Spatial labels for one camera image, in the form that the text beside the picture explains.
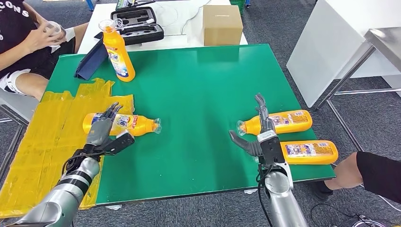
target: black cable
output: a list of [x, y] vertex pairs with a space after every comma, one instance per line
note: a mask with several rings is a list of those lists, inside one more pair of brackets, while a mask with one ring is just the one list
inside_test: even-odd
[[258, 176], [260, 176], [261, 173], [258, 173], [258, 175], [256, 176], [256, 182], [258, 183], [259, 202], [261, 203], [262, 210], [263, 210], [263, 212], [264, 212], [264, 215], [266, 216], [267, 222], [269, 223], [269, 225], [270, 225], [271, 227], [273, 227], [273, 225], [272, 225], [271, 220], [270, 220], [270, 218], [269, 218], [269, 215], [268, 215], [268, 213], [267, 213], [267, 211], [266, 211], [266, 208], [264, 207], [264, 204], [263, 204], [263, 202], [262, 202], [261, 185], [262, 185], [262, 179], [264, 180], [264, 178], [265, 178], [266, 175], [271, 171], [272, 168], [273, 168], [273, 165], [270, 165], [269, 168], [268, 168], [268, 170], [266, 171], [265, 174], [263, 174], [263, 176], [260, 178], [260, 180], [258, 180]]
[[345, 220], [345, 221], [341, 222], [341, 224], [339, 224], [339, 225], [338, 225], [338, 227], [341, 227], [341, 226], [343, 226], [345, 223], [347, 223], [347, 222], [349, 222], [349, 221], [351, 221], [351, 220], [357, 220], [357, 221], [359, 221], [359, 219], [358, 219], [358, 218], [350, 218], [350, 219], [347, 219], [347, 220]]
[[104, 154], [107, 154], [107, 152], [102, 151], [102, 152], [92, 153], [92, 154], [82, 154], [82, 155], [75, 155], [75, 156], [72, 156], [72, 157], [70, 157], [69, 159], [67, 159], [67, 161], [64, 162], [63, 167], [62, 167], [62, 170], [61, 170], [61, 175], [63, 176], [64, 170], [65, 170], [65, 166], [67, 165], [67, 163], [68, 163], [70, 160], [76, 159], [76, 158], [78, 158], [78, 157], [91, 157], [91, 156], [104, 155]]
[[354, 215], [349, 215], [349, 214], [346, 214], [346, 213], [342, 212], [341, 210], [339, 210], [338, 208], [336, 208], [336, 207], [334, 207], [334, 206], [332, 206], [332, 205], [330, 205], [330, 204], [327, 204], [327, 203], [318, 203], [318, 204], [316, 204], [316, 205], [314, 205], [314, 206], [312, 207], [311, 212], [310, 212], [312, 221], [313, 221], [313, 223], [314, 223], [316, 226], [319, 226], [319, 225], [316, 223], [316, 221], [315, 221], [314, 218], [313, 218], [313, 210], [314, 210], [316, 207], [318, 207], [318, 206], [323, 206], [323, 205], [329, 206], [329, 207], [335, 209], [337, 212], [341, 213], [341, 214], [344, 215], [344, 216], [347, 216], [348, 218], [360, 219], [360, 218], [359, 218], [359, 215], [356, 215], [356, 214], [354, 214]]
[[372, 225], [366, 223], [365, 220], [363, 220], [361, 217], [359, 217], [359, 220], [361, 220], [365, 225], [367, 225], [367, 226], [369, 226], [369, 227], [373, 227]]

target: yellow tape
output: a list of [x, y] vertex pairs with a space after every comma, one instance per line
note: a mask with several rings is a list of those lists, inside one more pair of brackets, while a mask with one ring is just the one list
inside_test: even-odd
[[[94, 81], [81, 84], [75, 98], [67, 91], [44, 94], [0, 191], [0, 218], [26, 214], [56, 185], [62, 164], [85, 144], [86, 114], [103, 112], [113, 102], [124, 105], [119, 113], [133, 112], [132, 95], [111, 97], [114, 82]], [[80, 209], [95, 206], [100, 176], [92, 181]]]

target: white table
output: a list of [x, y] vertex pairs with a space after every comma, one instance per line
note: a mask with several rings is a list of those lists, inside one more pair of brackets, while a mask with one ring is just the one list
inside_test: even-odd
[[[401, 26], [400, 9], [400, 0], [317, 1], [287, 63], [308, 107], [366, 53], [368, 29]], [[401, 87], [401, 72], [379, 51], [351, 78], [372, 76], [383, 76], [391, 87]]]
[[[165, 31], [165, 37], [159, 41], [126, 46], [127, 51], [203, 47], [203, 8], [201, 6], [207, 2], [207, 0], [158, 1], [145, 5], [154, 10], [157, 23]], [[230, 5], [230, 1], [211, 0], [208, 5]], [[96, 4], [78, 53], [88, 53], [98, 42], [98, 39], [94, 38], [101, 31], [98, 24], [101, 20], [110, 18], [110, 14], [115, 11], [115, 6], [114, 3]], [[192, 19], [185, 25], [181, 34], [182, 27], [190, 18]], [[243, 33], [240, 44], [248, 44]]]

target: human arm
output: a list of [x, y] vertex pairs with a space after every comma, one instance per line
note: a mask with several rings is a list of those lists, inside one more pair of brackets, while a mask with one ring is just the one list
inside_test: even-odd
[[28, 11], [29, 16], [34, 22], [40, 25], [47, 22], [47, 20], [42, 17], [38, 12], [36, 12], [36, 10], [32, 8], [32, 6], [30, 6], [28, 3], [23, 2], [22, 4], [24, 5], [25, 9]]
[[60, 41], [54, 42], [59, 38], [62, 38], [63, 33], [59, 33], [50, 37], [49, 35], [52, 34], [54, 29], [48, 29], [46, 32], [44, 32], [45, 27], [46, 24], [43, 23], [38, 27], [38, 29], [32, 30], [20, 44], [0, 54], [0, 71], [14, 64], [30, 53], [50, 45], [59, 45], [65, 41], [65, 39], [61, 39]]

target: silver robotic arm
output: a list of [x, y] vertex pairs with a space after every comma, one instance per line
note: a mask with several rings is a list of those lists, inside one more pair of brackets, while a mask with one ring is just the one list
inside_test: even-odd
[[261, 120], [261, 133], [257, 136], [257, 141], [246, 141], [233, 130], [229, 131], [231, 140], [251, 156], [259, 158], [259, 174], [269, 197], [273, 227], [308, 227], [292, 193], [291, 171], [284, 159], [273, 121], [269, 118], [266, 102], [260, 93], [255, 99], [259, 104], [256, 110]]
[[115, 155], [132, 143], [134, 138], [123, 133], [115, 140], [109, 138], [118, 103], [110, 106], [94, 122], [83, 149], [78, 149], [63, 165], [62, 177], [46, 197], [13, 227], [69, 227], [77, 214], [94, 177], [99, 173], [101, 155]]

